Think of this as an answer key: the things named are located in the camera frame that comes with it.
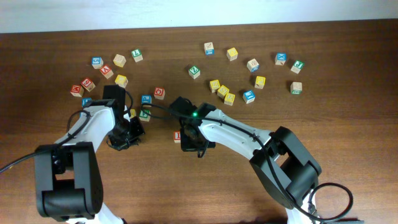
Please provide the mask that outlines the red I block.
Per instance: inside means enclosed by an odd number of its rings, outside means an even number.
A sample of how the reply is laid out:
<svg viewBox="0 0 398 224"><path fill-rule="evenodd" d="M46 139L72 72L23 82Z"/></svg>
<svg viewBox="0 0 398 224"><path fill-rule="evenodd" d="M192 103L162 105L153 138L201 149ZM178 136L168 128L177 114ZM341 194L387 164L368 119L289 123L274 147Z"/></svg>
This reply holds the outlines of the red I block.
<svg viewBox="0 0 398 224"><path fill-rule="evenodd" d="M180 143L181 142L180 131L174 131L174 142L175 143Z"/></svg>

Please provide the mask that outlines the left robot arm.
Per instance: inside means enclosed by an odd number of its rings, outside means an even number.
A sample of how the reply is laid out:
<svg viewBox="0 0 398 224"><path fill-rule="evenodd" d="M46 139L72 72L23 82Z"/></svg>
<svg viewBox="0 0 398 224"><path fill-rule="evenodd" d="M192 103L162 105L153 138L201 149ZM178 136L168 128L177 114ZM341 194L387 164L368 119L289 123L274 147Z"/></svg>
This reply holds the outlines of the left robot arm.
<svg viewBox="0 0 398 224"><path fill-rule="evenodd" d="M103 202L96 159L102 141L117 151L140 143L144 128L125 105L130 94L106 85L100 100L87 102L74 125L54 144L41 145L34 158L38 213L65 223L124 223Z"/></svg>

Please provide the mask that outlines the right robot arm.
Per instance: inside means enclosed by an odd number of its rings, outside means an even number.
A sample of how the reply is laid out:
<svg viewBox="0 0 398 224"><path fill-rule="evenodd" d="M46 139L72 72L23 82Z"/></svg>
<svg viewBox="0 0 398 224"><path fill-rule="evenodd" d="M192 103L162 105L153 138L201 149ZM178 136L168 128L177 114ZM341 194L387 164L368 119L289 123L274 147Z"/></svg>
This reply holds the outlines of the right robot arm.
<svg viewBox="0 0 398 224"><path fill-rule="evenodd" d="M249 160L266 192L286 209L289 223L321 222L313 196L322 169L291 130L256 129L213 105L195 106L182 97L169 111L179 119L183 151L203 157L216 144L230 148Z"/></svg>

